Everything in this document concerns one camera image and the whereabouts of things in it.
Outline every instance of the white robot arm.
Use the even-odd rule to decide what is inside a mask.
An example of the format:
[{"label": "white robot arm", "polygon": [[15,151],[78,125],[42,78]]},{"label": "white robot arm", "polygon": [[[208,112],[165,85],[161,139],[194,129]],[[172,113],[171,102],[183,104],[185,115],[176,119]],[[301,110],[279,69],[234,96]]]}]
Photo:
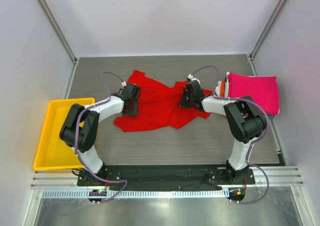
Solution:
[{"label": "white robot arm", "polygon": [[[226,174],[231,182],[242,180],[247,173],[248,159],[254,141],[262,135],[267,127],[267,119],[257,107],[239,100],[205,95],[198,79],[188,79],[183,89],[179,105],[184,108],[195,108],[202,112],[226,116],[234,137],[231,156],[226,161]],[[250,96],[244,100],[253,101]]]},{"label": "white robot arm", "polygon": [[137,115],[140,91],[138,86],[128,83],[124,89],[121,89],[118,93],[113,93],[110,98],[84,106],[74,104],[69,110],[59,137],[74,149],[78,116],[85,108],[90,107],[81,118],[83,126],[79,127],[77,149],[86,168],[100,178],[104,179],[106,172],[105,164],[99,158],[94,146],[98,123],[114,114]]}]

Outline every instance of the yellow plastic bin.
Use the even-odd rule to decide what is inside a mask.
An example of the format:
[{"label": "yellow plastic bin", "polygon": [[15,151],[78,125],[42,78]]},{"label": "yellow plastic bin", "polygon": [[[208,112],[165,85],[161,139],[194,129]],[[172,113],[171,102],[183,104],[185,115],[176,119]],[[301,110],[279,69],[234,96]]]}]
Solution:
[{"label": "yellow plastic bin", "polygon": [[59,138],[59,133],[73,104],[90,105],[94,102],[95,99],[90,97],[52,100],[49,103],[35,155],[34,170],[67,170],[83,167],[74,151]]}]

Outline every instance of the metal floor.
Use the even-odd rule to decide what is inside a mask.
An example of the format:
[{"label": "metal floor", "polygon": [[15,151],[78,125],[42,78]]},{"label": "metal floor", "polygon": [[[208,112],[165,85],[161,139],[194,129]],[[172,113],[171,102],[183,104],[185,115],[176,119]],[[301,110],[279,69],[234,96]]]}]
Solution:
[{"label": "metal floor", "polygon": [[[264,187],[246,190],[246,201],[258,199]],[[87,205],[87,199],[42,199],[35,226],[302,226],[290,187],[271,187],[252,205],[226,198],[119,199]],[[56,213],[69,214],[58,216]]]},{"label": "metal floor", "polygon": [[[186,55],[186,56],[130,56],[80,58],[69,98],[93,97],[96,102],[108,94],[101,78],[103,71],[111,71],[127,79],[133,70],[174,86],[184,81],[197,68],[214,65],[220,70],[220,80],[226,72],[252,76],[246,55]],[[217,73],[210,68],[196,74],[201,86],[212,89]],[[106,75],[111,92],[121,88],[119,80]],[[116,118],[99,124],[95,143],[99,157],[108,165],[165,165],[165,164],[225,164],[232,152],[234,138],[227,120],[211,114],[208,119],[196,118],[181,129],[171,127],[144,132],[122,132],[113,125]],[[272,133],[257,143],[250,161],[257,164],[278,163]]]}]

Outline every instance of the folded pink cloth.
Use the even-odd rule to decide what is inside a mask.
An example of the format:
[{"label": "folded pink cloth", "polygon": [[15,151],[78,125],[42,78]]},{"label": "folded pink cloth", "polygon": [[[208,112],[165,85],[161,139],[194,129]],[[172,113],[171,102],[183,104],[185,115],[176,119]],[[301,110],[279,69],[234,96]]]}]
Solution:
[{"label": "folded pink cloth", "polygon": [[249,95],[268,115],[278,115],[279,93],[276,79],[276,76],[243,76],[231,72],[228,75],[228,97]]}]

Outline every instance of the white wall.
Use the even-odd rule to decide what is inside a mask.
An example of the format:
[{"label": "white wall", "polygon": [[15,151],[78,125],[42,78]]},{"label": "white wall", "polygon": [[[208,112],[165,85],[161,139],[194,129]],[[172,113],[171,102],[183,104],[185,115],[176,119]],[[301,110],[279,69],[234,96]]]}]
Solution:
[{"label": "white wall", "polygon": [[21,225],[48,102],[72,62],[36,0],[0,0],[0,220]]},{"label": "white wall", "polygon": [[278,0],[46,0],[78,57],[247,54]]},{"label": "white wall", "polygon": [[260,75],[276,75],[275,117],[286,160],[297,165],[320,225],[320,1],[289,0],[255,62]]}]

